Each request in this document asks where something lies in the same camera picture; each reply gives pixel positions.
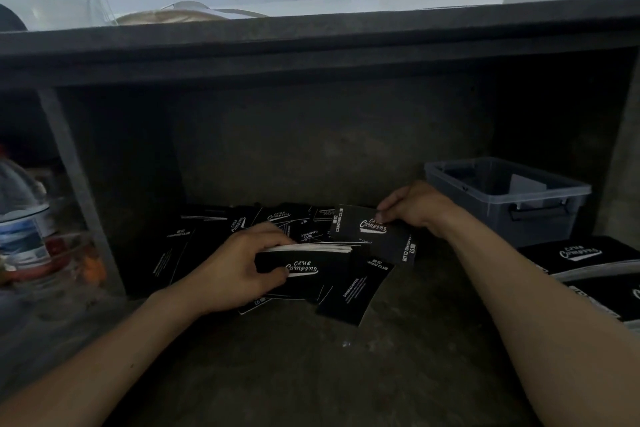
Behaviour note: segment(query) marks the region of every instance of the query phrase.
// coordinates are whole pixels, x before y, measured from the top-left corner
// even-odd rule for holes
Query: water bottle
[[[0,148],[0,262],[7,273],[49,261],[44,238],[55,232],[44,186]]]

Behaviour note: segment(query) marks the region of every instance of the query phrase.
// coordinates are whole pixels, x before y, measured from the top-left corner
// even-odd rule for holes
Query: clear plastic bin
[[[515,247],[566,240],[591,194],[580,181],[496,157],[425,164],[427,181]]]

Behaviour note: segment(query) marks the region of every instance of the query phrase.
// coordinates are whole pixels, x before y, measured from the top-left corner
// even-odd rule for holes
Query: bin handle
[[[542,220],[544,218],[553,218],[556,216],[569,216],[571,213],[568,209],[569,199],[565,198],[554,206],[544,206],[543,208],[520,209],[519,203],[509,205],[509,215],[512,221],[524,220]]]

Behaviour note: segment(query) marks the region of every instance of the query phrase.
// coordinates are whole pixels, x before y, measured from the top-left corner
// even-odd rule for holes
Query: hand
[[[440,221],[456,209],[460,208],[436,188],[425,181],[415,181],[396,189],[380,202],[376,221],[403,220],[414,227],[427,227],[431,233],[442,237]]]
[[[231,235],[198,268],[165,291],[195,317],[240,307],[281,286],[289,276],[285,267],[258,273],[253,263],[255,254],[292,243],[273,223],[260,223]]]

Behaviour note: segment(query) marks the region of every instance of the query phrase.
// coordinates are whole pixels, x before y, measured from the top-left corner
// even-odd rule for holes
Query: bottle label
[[[0,258],[4,269],[15,272],[42,265],[42,261],[50,257],[43,238],[54,232],[48,207],[24,218],[0,223]]]

